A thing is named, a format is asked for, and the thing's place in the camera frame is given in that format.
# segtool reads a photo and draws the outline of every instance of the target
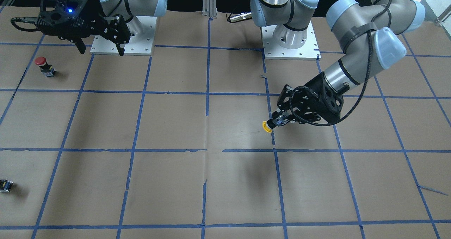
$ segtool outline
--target yellow object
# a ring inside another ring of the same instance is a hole
[[[263,129],[267,132],[267,133],[272,133],[272,129],[269,128],[268,124],[266,123],[266,121],[263,121]]]

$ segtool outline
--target metal post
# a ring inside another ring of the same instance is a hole
[[[216,0],[203,0],[202,14],[216,18]]]
[[[440,16],[435,20],[435,26],[443,26],[443,22],[445,22],[448,17],[451,16],[451,5],[446,8]]]

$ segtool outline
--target blue tape grid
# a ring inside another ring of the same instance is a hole
[[[91,60],[90,60],[90,62],[89,62],[89,65],[88,65],[87,70],[86,70],[86,74],[85,74],[85,76],[84,76],[82,85],[81,85],[81,87],[80,87],[80,92],[79,92],[79,94],[78,94],[77,100],[75,101],[74,109],[72,110],[72,114],[71,114],[71,116],[70,116],[70,120],[69,120],[69,123],[68,123],[68,125],[67,125],[67,127],[66,127],[66,132],[65,132],[65,134],[64,134],[64,138],[63,138],[63,141],[62,141],[62,143],[61,143],[61,147],[60,147],[61,149],[64,148],[64,145],[65,145],[65,143],[66,143],[67,135],[69,134],[69,130],[70,130],[70,127],[71,127],[71,125],[72,125],[72,121],[74,120],[75,111],[77,110],[77,107],[78,107],[78,105],[79,105],[79,100],[80,100],[80,97],[81,97],[81,95],[82,95],[82,92],[81,92],[81,91],[83,90],[84,85],[85,85],[85,83],[86,83],[86,79],[87,79],[87,76],[88,76],[88,74],[89,74],[89,70],[90,70],[90,68],[91,68],[92,61],[93,61],[93,60],[94,60],[94,55],[91,56]],[[48,186],[47,186],[47,191],[45,192],[44,200],[42,201],[41,209],[40,209],[40,211],[39,211],[39,215],[38,215],[38,217],[37,217],[36,224],[35,224],[34,229],[33,229],[33,234],[32,234],[32,237],[31,237],[32,239],[35,239],[35,237],[36,237],[36,233],[37,233],[37,230],[38,230],[38,228],[39,228],[39,223],[41,222],[41,218],[42,218],[42,215],[43,215],[43,213],[44,213],[45,205],[47,204],[47,199],[48,199],[48,197],[49,197],[50,190],[51,190],[51,188],[52,188],[53,180],[54,180],[54,178],[55,178],[56,170],[57,170],[57,168],[58,168],[58,164],[59,164],[59,162],[60,162],[61,154],[62,154],[62,153],[63,153],[63,151],[61,151],[61,150],[58,152],[58,156],[57,156],[57,158],[56,158],[55,165],[54,165],[54,167],[53,167],[52,175],[50,176],[50,182],[49,182],[49,184],[48,184]]]
[[[255,51],[262,51],[262,49],[259,48],[219,48],[219,47],[210,47],[210,20],[209,20],[209,28],[208,28],[208,46],[207,47],[192,47],[192,46],[165,46],[165,45],[156,45],[157,47],[176,47],[176,48],[206,48],[208,49],[208,53],[211,49],[224,49],[224,50],[255,50]],[[39,46],[74,46],[72,44],[44,44],[42,43],[44,36],[42,36],[41,40],[39,43],[0,43],[3,45],[33,45],[33,46],[37,46],[35,53],[32,57],[32,59],[34,58]],[[447,115],[445,114],[443,108],[441,107],[441,104],[439,102],[440,99],[451,99],[451,97],[437,97],[434,93],[434,91],[432,90],[432,87],[430,86],[430,83],[428,82],[426,76],[424,75],[424,72],[421,68],[421,66],[419,65],[419,62],[417,60],[417,57],[451,57],[451,56],[433,56],[433,55],[415,55],[412,51],[412,49],[409,46],[410,51],[412,52],[412,55],[407,55],[407,56],[413,56],[416,59],[416,62],[418,64],[418,66],[420,67],[420,70],[422,71],[422,74],[425,78],[425,80],[427,81],[434,97],[405,97],[405,96],[384,96],[382,93],[382,90],[380,89],[380,86],[378,84],[378,88],[380,90],[381,95],[380,96],[365,96],[368,98],[382,98],[384,99],[385,102],[385,98],[394,98],[394,99],[435,99],[441,110],[443,111],[446,119],[448,120],[449,123],[449,118],[447,117]],[[321,51],[321,53],[340,53],[340,52],[333,52],[333,51]],[[167,94],[198,94],[198,95],[218,95],[218,96],[267,96],[267,102],[268,102],[268,110],[269,110],[269,114],[271,114],[271,108],[270,108],[270,100],[269,97],[270,96],[278,96],[278,93],[269,93],[269,89],[268,89],[268,84],[267,84],[267,80],[265,80],[265,85],[266,85],[266,93],[210,93],[209,92],[209,83],[207,83],[207,90],[206,93],[202,93],[202,92],[170,92],[170,91],[166,91],[166,92],[158,92],[158,91],[145,91],[146,86],[144,87],[143,91],[85,91],[83,90],[84,84],[86,82],[87,79],[87,75],[89,73],[89,69],[91,67],[92,64],[92,60],[93,57],[91,58],[89,67],[87,69],[87,73],[85,75],[82,87],[80,90],[24,90],[24,89],[19,89],[17,88],[16,90],[14,89],[1,89],[0,91],[14,91],[16,92],[21,92],[21,91],[28,91],[28,92],[76,92],[79,93],[79,97],[81,96],[81,93],[142,93],[142,101],[140,104],[140,114],[138,115],[138,120],[137,120],[137,130],[135,132],[135,139],[134,139],[134,148],[132,149],[66,149],[64,148],[64,143],[66,142],[66,138],[67,138],[67,134],[69,133],[69,129],[72,123],[72,120],[74,118],[74,114],[75,111],[77,109],[78,106],[78,101],[75,103],[74,105],[74,110],[73,113],[71,115],[71,119],[69,120],[69,124],[68,124],[68,128],[66,129],[66,134],[64,136],[63,139],[63,143],[61,144],[61,148],[0,148],[0,151],[2,150],[12,150],[12,151],[22,151],[22,150],[30,150],[30,151],[58,151],[58,157],[57,160],[55,162],[55,166],[52,172],[52,176],[50,178],[50,182],[45,194],[45,198],[38,216],[38,220],[35,226],[0,226],[0,230],[9,230],[9,229],[32,229],[33,230],[33,235],[32,235],[32,239],[35,238],[36,236],[36,232],[39,229],[117,229],[118,230],[118,235],[120,235],[120,230],[121,229],[140,229],[140,228],[148,228],[148,229],[158,229],[158,228],[201,228],[202,229],[202,239],[204,239],[205,237],[205,228],[216,228],[216,227],[272,227],[272,226],[282,226],[284,228],[284,236],[285,238],[288,239],[288,234],[287,234],[287,227],[290,226],[349,226],[349,225],[359,225],[361,228],[363,225],[374,225],[374,224],[395,224],[395,223],[431,223],[434,227],[434,231],[435,234],[437,236],[438,239],[440,239],[439,235],[438,235],[438,231],[437,228],[435,227],[436,223],[451,223],[451,220],[434,220],[432,218],[432,216],[430,215],[430,212],[427,208],[427,204],[425,202],[424,196],[422,195],[422,191],[421,189],[419,189],[419,193],[422,197],[422,200],[424,202],[425,208],[427,209],[428,215],[430,216],[429,220],[379,220],[379,221],[362,221],[360,218],[358,218],[358,221],[348,221],[348,222],[302,222],[302,223],[287,223],[285,220],[285,209],[284,209],[284,204],[283,204],[283,194],[282,194],[282,183],[280,181],[280,170],[279,170],[279,165],[278,165],[278,157],[277,157],[277,153],[278,152],[288,152],[288,151],[292,151],[292,152],[340,152],[342,160],[343,160],[343,164],[345,166],[345,171],[346,174],[348,176],[348,171],[347,171],[347,167],[345,164],[345,160],[344,160],[344,156],[343,153],[344,152],[403,152],[404,155],[406,156],[406,160],[409,164],[409,167],[411,169],[412,175],[416,181],[416,177],[414,175],[412,166],[410,164],[409,158],[408,158],[408,153],[409,152],[430,152],[430,153],[451,153],[451,150],[418,150],[418,149],[404,149],[404,146],[402,144],[401,138],[399,137],[399,133],[396,129],[396,125],[393,121],[393,118],[391,117],[390,111],[388,109],[388,105],[387,103],[385,103],[388,113],[390,115],[390,118],[392,120],[393,126],[395,127],[396,133],[398,134],[398,138],[400,140],[402,149],[395,149],[395,150],[391,150],[391,149],[342,149],[341,145],[340,145],[340,140],[338,137],[338,132],[336,130],[336,128],[334,127],[334,131],[335,131],[335,136],[337,139],[337,144],[339,149],[225,149],[224,152],[274,152],[275,155],[275,162],[276,162],[276,170],[277,170],[277,180],[278,180],[278,186],[279,186],[279,196],[280,196],[280,204],[281,204],[281,212],[282,212],[282,223],[244,223],[244,224],[235,224],[235,223],[224,223],[224,224],[214,224],[214,225],[205,225],[205,205],[206,205],[206,183],[204,184],[203,187],[203,220],[201,224],[178,224],[178,225],[122,225],[122,220],[123,220],[123,215],[125,212],[125,204],[127,201],[127,194],[128,194],[128,187],[129,187],[129,180],[130,180],[130,175],[131,175],[131,171],[132,171],[132,162],[133,162],[133,153],[134,152],[186,152],[186,151],[190,151],[190,152],[195,152],[195,151],[199,151],[199,150],[205,150],[205,149],[136,149],[136,140],[137,140],[137,133],[138,133],[138,129],[139,129],[139,123],[140,123],[140,115],[142,113],[142,105],[143,105],[143,101],[144,101],[144,97],[145,94],[147,93],[167,93]],[[146,76],[146,81],[145,81],[145,85],[147,85],[147,80],[148,80],[148,75],[149,75],[149,71],[150,71],[150,67],[148,68],[148,73]],[[0,123],[3,120],[3,118],[5,117],[6,111],[7,109],[5,109],[5,112],[2,114],[2,118],[0,119]],[[275,144],[275,137],[274,134],[272,134],[272,143]],[[48,195],[50,193],[50,189],[51,189],[51,185],[53,183],[53,179],[56,173],[56,169],[58,167],[58,162],[61,158],[61,153],[63,151],[89,151],[89,152],[97,152],[97,151],[109,151],[109,152],[123,152],[123,151],[131,151],[132,155],[130,158],[130,169],[129,169],[129,174],[127,177],[127,187],[126,190],[124,191],[124,200],[123,200],[123,205],[122,205],[122,210],[121,210],[121,219],[119,221],[119,224],[116,225],[108,225],[108,226],[40,226],[39,222],[40,219],[42,218],[42,214],[43,214],[43,210],[45,208],[45,204],[47,202],[47,198]],[[353,193],[353,189],[352,189],[352,184],[351,184],[351,179],[348,177],[348,182],[350,183],[350,189],[352,191],[352,195],[354,195]],[[357,207],[357,203],[356,201],[354,201],[354,204],[356,206],[356,212],[359,213],[358,211],[358,207]]]
[[[129,189],[130,189],[130,179],[132,178],[133,161],[134,161],[134,156],[135,156],[135,152],[136,152],[136,142],[137,142],[137,139],[138,139],[138,133],[140,131],[142,107],[144,106],[144,99],[146,97],[145,91],[147,89],[147,83],[148,83],[148,80],[149,80],[149,74],[150,74],[151,65],[152,65],[152,57],[150,56],[149,57],[148,67],[147,67],[147,72],[146,72],[146,79],[144,81],[144,87],[142,88],[140,110],[138,112],[135,136],[133,138],[133,145],[132,145],[132,150],[131,150],[131,154],[130,154],[130,167],[129,167],[129,171],[127,173],[127,181],[126,181],[126,184],[125,184],[124,198],[122,200],[121,216],[119,217],[119,225],[118,225],[117,234],[116,234],[116,238],[117,239],[120,239],[120,237],[121,237],[122,223],[124,221],[124,215],[125,215],[125,206],[127,204],[127,197],[128,197]]]
[[[362,221],[363,225],[383,225],[383,224],[424,224],[430,220],[369,220]],[[451,223],[451,220],[434,220],[435,223]],[[358,226],[356,221],[334,221],[334,222],[289,222],[287,227],[304,226]],[[219,223],[205,225],[205,228],[249,228],[249,227],[282,227],[282,223]],[[202,224],[153,224],[153,225],[123,225],[122,229],[198,229]],[[61,225],[61,226],[39,226],[39,230],[50,229],[118,229],[118,225]],[[31,230],[34,226],[0,226],[1,230]]]
[[[21,79],[19,80],[19,83],[17,84],[17,87],[16,87],[16,89],[14,90],[13,95],[11,96],[11,99],[10,99],[10,101],[8,102],[8,105],[6,105],[6,108],[5,108],[5,110],[3,111],[2,116],[0,117],[0,125],[2,124],[3,120],[5,119],[6,113],[8,112],[8,110],[9,110],[10,107],[11,107],[11,104],[13,103],[14,97],[16,96],[17,90],[19,89],[19,87],[20,87],[22,81],[24,80],[25,75],[27,74],[28,69],[29,69],[29,67],[31,66],[31,64],[32,64],[32,62],[33,62],[33,60],[34,60],[34,57],[36,56],[37,50],[39,49],[39,46],[40,46],[42,40],[44,40],[44,37],[45,37],[45,35],[42,35],[42,36],[41,36],[41,39],[39,40],[39,43],[37,44],[36,49],[34,50],[34,53],[33,53],[32,57],[31,57],[31,59],[29,60],[29,63],[27,64],[26,69],[24,70],[24,74],[22,74],[22,77],[21,77]]]
[[[266,73],[266,64],[265,64],[265,52],[261,51],[261,58],[263,62],[263,73]],[[265,89],[266,89],[266,102],[268,103],[268,115],[269,118],[271,118],[271,100],[269,96],[269,85],[268,85],[268,79],[264,78],[265,80]],[[276,175],[277,175],[277,187],[279,189],[279,201],[280,201],[280,213],[282,215],[282,227],[283,227],[283,234],[284,239],[288,239],[288,229],[286,225],[286,217],[285,217],[285,204],[283,201],[283,192],[282,192],[282,180],[280,178],[280,167],[279,167],[279,156],[277,154],[276,149],[276,138],[274,135],[274,132],[271,133],[271,140],[272,140],[272,151],[274,152],[274,163],[276,164]]]
[[[423,69],[422,69],[420,63],[418,62],[417,56],[415,55],[414,51],[413,51],[412,48],[410,47],[409,42],[407,42],[407,39],[406,39],[406,37],[404,36],[404,34],[402,34],[402,38],[404,38],[404,41],[406,41],[407,47],[409,47],[409,50],[410,50],[410,52],[412,53],[412,55],[413,55],[413,57],[414,57],[414,59],[415,59],[415,62],[417,63],[418,68],[420,69],[421,74],[422,74],[423,77],[424,77],[424,80],[425,80],[426,83],[427,83],[427,86],[428,86],[429,89],[431,90],[432,95],[433,95],[434,98],[435,98],[435,101],[437,101],[438,106],[439,106],[440,109],[441,109],[441,112],[443,113],[443,115],[445,116],[446,120],[448,121],[449,126],[451,127],[450,119],[449,119],[448,116],[446,115],[445,110],[444,110],[443,107],[441,106],[440,101],[437,99],[437,96],[435,95],[435,92],[434,92],[434,90],[432,89],[432,86],[431,86],[429,80],[427,80],[426,74],[424,74],[424,71],[423,71]]]
[[[322,70],[321,70],[321,66],[319,65],[319,56],[317,56],[316,65],[318,67],[318,72],[321,73]],[[360,228],[360,234],[362,235],[362,239],[366,239],[364,225],[362,223],[362,218],[360,216],[359,205],[357,204],[356,194],[354,193],[354,187],[352,186],[351,176],[349,175],[349,171],[348,171],[348,165],[346,165],[345,155],[343,154],[343,149],[341,148],[340,137],[338,136],[337,127],[336,127],[336,125],[333,125],[332,127],[334,128],[335,139],[337,141],[338,151],[340,152],[341,162],[343,163],[343,168],[346,173],[346,179],[348,180],[349,190],[351,191],[352,202],[354,203],[354,209],[356,210],[357,224],[359,225],[359,228]]]
[[[387,109],[387,112],[388,112],[388,116],[390,117],[391,123],[392,123],[393,128],[394,128],[394,130],[396,132],[396,136],[398,137],[398,141],[399,141],[399,143],[401,145],[401,149],[404,151],[404,144],[402,142],[401,135],[399,134],[398,128],[396,127],[395,120],[393,120],[393,116],[391,115],[390,108],[388,107],[388,103],[387,103],[387,100],[384,97],[384,93],[382,91],[382,88],[379,85],[379,81],[377,80],[376,77],[374,77],[374,80],[376,81],[377,88],[379,89],[379,92],[381,93],[382,100],[384,101],[385,108]],[[409,169],[410,169],[410,172],[412,174],[412,177],[414,178],[415,184],[417,185],[418,193],[420,194],[421,200],[422,200],[422,202],[424,204],[424,208],[426,209],[427,215],[430,218],[430,223],[432,224],[432,227],[434,229],[435,235],[436,235],[437,239],[440,239],[440,235],[438,234],[437,227],[435,226],[435,222],[434,222],[434,220],[432,218],[432,215],[431,215],[431,212],[429,210],[429,207],[427,206],[426,199],[424,198],[424,195],[422,193],[421,188],[418,186],[419,183],[418,183],[417,177],[415,176],[415,172],[414,172],[414,169],[413,169],[413,167],[412,167],[412,165],[410,163],[410,160],[409,160],[409,157],[407,155],[407,152],[404,151],[403,153],[404,153],[404,156],[406,158],[407,165],[409,166]]]

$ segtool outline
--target metal base plate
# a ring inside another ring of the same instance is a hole
[[[153,50],[157,17],[137,16],[144,25],[144,29],[138,35],[130,37],[130,42],[125,45],[124,55],[150,56]],[[96,35],[91,47],[91,54],[119,55],[116,45]]]
[[[298,49],[287,49],[277,44],[272,38],[277,25],[261,28],[261,39],[265,48],[265,59],[297,59],[297,60],[316,60],[321,58],[318,43],[311,22],[307,27],[308,35],[304,45]]]

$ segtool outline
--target black cable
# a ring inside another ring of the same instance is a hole
[[[18,30],[20,30],[20,31],[25,31],[25,32],[37,32],[37,31],[39,31],[39,29],[26,29],[26,28],[23,28],[23,27],[19,27],[16,24],[16,22],[23,22],[23,21],[21,21],[21,18],[12,18],[11,19],[11,24],[13,24],[13,26],[15,28],[17,28]]]
[[[382,14],[384,14],[386,11],[388,11],[388,8],[391,5],[391,1],[392,0],[388,0],[388,4],[385,6],[385,8],[380,11],[378,14],[376,14],[372,19],[371,22],[374,22],[375,19],[379,18],[380,16],[382,16]],[[292,99],[293,96],[295,95],[295,93],[299,90],[302,89],[303,86],[298,86],[297,88],[293,89],[290,98],[289,98],[289,105],[290,105],[290,112],[293,114],[294,117],[296,117],[297,119],[299,119],[301,122],[303,123],[308,123],[310,125],[314,125],[314,126],[331,126],[331,125],[335,125],[339,122],[342,122],[343,120],[345,120],[349,115],[351,115],[351,113],[354,111],[354,109],[359,105],[360,101],[362,100],[365,90],[366,90],[366,86],[368,84],[368,80],[369,80],[369,75],[371,72],[371,59],[372,59],[372,36],[371,36],[371,30],[369,30],[367,32],[367,36],[368,36],[368,64],[367,64],[367,72],[366,72],[366,76],[365,76],[365,81],[364,81],[364,85],[362,86],[362,91],[360,92],[359,97],[357,98],[357,101],[355,102],[354,106],[352,106],[352,108],[348,111],[348,113],[340,118],[338,120],[338,122],[334,122],[334,123],[315,123],[315,122],[310,122],[308,120],[303,119],[302,117],[300,117],[299,115],[295,114],[293,111],[293,104],[292,104]]]

